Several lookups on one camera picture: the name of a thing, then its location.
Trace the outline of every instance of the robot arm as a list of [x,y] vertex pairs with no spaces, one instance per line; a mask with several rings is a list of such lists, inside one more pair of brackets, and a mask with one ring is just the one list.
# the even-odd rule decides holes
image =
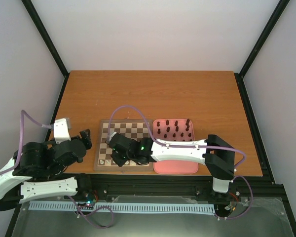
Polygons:
[[[48,142],[29,142],[23,146],[18,166],[0,175],[0,211],[15,208],[17,204],[33,199],[74,196],[91,186],[88,176],[81,174],[65,180],[52,181],[75,162],[82,162],[92,147],[90,130],[70,137],[69,119],[53,124],[54,139]],[[15,165],[17,151],[0,173]]]
[[151,138],[143,138],[138,142],[114,132],[107,142],[113,150],[112,158],[118,166],[123,166],[128,160],[138,164],[164,160],[197,162],[207,166],[213,176],[213,190],[218,193],[227,193],[229,182],[233,179],[235,152],[201,148],[206,145],[232,148],[216,135],[192,142],[169,142],[160,139],[154,142]]

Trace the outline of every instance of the wooden table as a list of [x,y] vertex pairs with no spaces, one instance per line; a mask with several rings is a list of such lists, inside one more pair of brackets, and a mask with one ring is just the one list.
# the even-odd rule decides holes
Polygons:
[[[93,147],[83,163],[71,165],[67,172],[120,174],[94,171],[93,164],[100,120],[109,119],[114,109],[125,104],[136,106],[148,119],[190,118],[196,140],[216,134],[247,154],[236,174],[262,176],[234,74],[222,71],[71,71],[57,118],[70,118],[71,136],[89,128]],[[128,108],[114,117],[125,118],[141,119]],[[209,174],[200,165],[194,175]]]

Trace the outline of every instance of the wooden chessboard frame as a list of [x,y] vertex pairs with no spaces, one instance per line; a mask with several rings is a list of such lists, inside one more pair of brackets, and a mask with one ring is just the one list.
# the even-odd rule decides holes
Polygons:
[[[95,152],[95,159],[94,159],[94,166],[93,169],[95,171],[120,171],[120,172],[124,172],[124,171],[153,171],[153,163],[150,162],[147,165],[136,165],[136,166],[122,166],[122,167],[118,167],[117,165],[113,166],[102,166],[102,165],[98,165],[98,161],[99,161],[99,154],[100,154],[100,149],[101,149],[101,144],[102,144],[102,134],[103,134],[103,124],[104,123],[108,123],[109,119],[103,119],[100,121],[100,126],[99,126],[99,131],[98,131],[98,143],[96,144],[96,152]],[[147,122],[149,123],[149,127],[152,131],[152,124],[153,124],[153,120],[152,119],[147,119]],[[115,124],[115,123],[145,123],[143,119],[113,119],[111,121],[111,124]]]

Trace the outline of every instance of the pink tray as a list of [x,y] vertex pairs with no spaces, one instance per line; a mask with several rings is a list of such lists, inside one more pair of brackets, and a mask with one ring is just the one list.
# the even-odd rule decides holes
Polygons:
[[[157,119],[153,122],[153,136],[156,139],[166,141],[194,141],[193,123],[189,121],[189,129],[186,131],[186,121],[187,119]],[[153,163],[153,169],[158,174],[193,174],[198,171],[198,163],[165,160]]]

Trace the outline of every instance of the purple cable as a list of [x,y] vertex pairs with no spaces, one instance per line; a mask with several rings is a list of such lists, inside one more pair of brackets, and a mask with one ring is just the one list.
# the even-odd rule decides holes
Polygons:
[[235,217],[227,217],[226,220],[234,220],[234,219],[237,219],[237,218],[239,218],[239,217],[242,217],[244,214],[246,214],[246,213],[250,210],[250,208],[252,207],[252,204],[253,204],[253,193],[252,193],[252,189],[251,189],[251,186],[250,186],[248,180],[247,180],[245,177],[241,176],[241,175],[236,175],[236,176],[233,178],[233,181],[234,181],[236,178],[238,178],[238,177],[242,178],[242,179],[246,182],[246,184],[248,185],[248,188],[249,188],[249,191],[250,191],[250,196],[251,196],[250,204],[249,204],[248,208],[247,208],[244,212],[242,212],[240,215],[235,216]]
[[35,123],[36,125],[40,126],[40,127],[44,127],[44,128],[49,128],[51,129],[52,126],[51,125],[45,125],[42,124],[40,122],[37,122],[35,119],[33,119],[28,113],[25,112],[25,110],[21,110],[21,114],[20,114],[20,138],[19,138],[19,149],[18,149],[18,155],[16,157],[16,161],[14,166],[1,171],[0,175],[3,175],[11,170],[14,170],[20,163],[20,159],[21,159],[21,154],[22,154],[22,148],[23,148],[23,137],[24,137],[24,115],[33,123]]
[[[149,135],[150,135],[150,137],[152,138],[152,140],[153,140],[155,143],[157,143],[157,144],[159,144],[159,145],[161,145],[161,146],[166,147],[166,144],[164,144],[164,143],[162,143],[162,142],[159,142],[159,141],[157,141],[157,140],[154,138],[154,136],[153,136],[153,134],[152,134],[152,132],[151,132],[151,130],[150,130],[149,124],[148,124],[148,122],[147,122],[147,119],[145,118],[144,114],[143,114],[139,109],[137,109],[135,106],[132,106],[132,105],[122,105],[122,106],[118,107],[116,110],[114,110],[114,112],[112,113],[112,115],[111,115],[111,117],[110,117],[110,120],[109,120],[107,140],[109,140],[109,137],[110,137],[110,135],[111,135],[111,131],[110,131],[111,121],[112,121],[112,119],[113,119],[115,113],[116,113],[118,110],[120,110],[120,109],[122,109],[122,108],[125,108],[125,107],[132,108],[132,109],[136,110],[136,111],[141,115],[141,117],[144,119],[145,124],[146,124],[146,126],[147,126],[147,128],[148,128]],[[189,145],[189,146],[184,146],[184,145],[169,145],[169,147],[170,147],[170,148],[195,148],[194,145]],[[240,153],[241,155],[243,155],[243,157],[242,157],[242,159],[241,159],[238,163],[235,164],[235,168],[236,168],[238,165],[240,165],[242,162],[244,162],[245,159],[247,158],[247,156],[246,156],[246,154],[245,154],[244,152],[242,152],[242,151],[240,151],[240,150],[237,150],[237,149],[234,149],[234,148],[229,148],[229,147],[219,147],[219,146],[198,146],[198,147],[199,147],[199,148],[214,149],[214,150],[225,150],[225,151],[231,151],[231,152],[237,152],[237,153]]]
[[[81,211],[80,207],[78,206],[78,204],[75,202],[75,200],[71,197],[71,196],[67,196],[69,197],[69,199],[74,203],[74,205],[76,206],[77,208],[77,211],[80,213],[80,215],[93,227],[97,228],[97,229],[106,229],[108,227],[110,227],[111,225],[113,225],[113,222],[114,222],[114,213],[112,211],[112,209],[110,209],[108,206],[101,206],[97,209],[95,209],[94,211],[92,211],[91,213],[87,214],[87,215],[84,215],[83,212]],[[93,215],[94,213],[96,213],[98,210],[101,210],[101,209],[107,209],[110,211],[111,213],[111,221],[110,223],[107,225],[107,226],[97,226],[95,224],[93,224],[91,221],[88,220],[87,216],[91,216]]]

